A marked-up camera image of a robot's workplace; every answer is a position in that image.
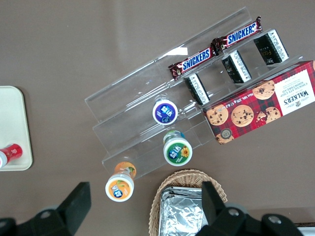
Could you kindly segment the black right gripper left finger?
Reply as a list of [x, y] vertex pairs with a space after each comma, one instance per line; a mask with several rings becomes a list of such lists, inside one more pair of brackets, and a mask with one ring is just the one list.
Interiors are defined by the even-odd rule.
[[73, 236], [91, 209], [89, 182], [79, 183], [57, 207], [39, 212], [17, 227], [19, 236]]

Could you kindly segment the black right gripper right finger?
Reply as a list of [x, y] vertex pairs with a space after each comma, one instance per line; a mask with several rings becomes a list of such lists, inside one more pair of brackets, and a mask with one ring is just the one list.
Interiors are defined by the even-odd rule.
[[198, 236], [239, 236], [245, 229], [246, 215], [236, 207], [227, 207], [213, 184], [202, 182], [202, 208], [208, 224]]

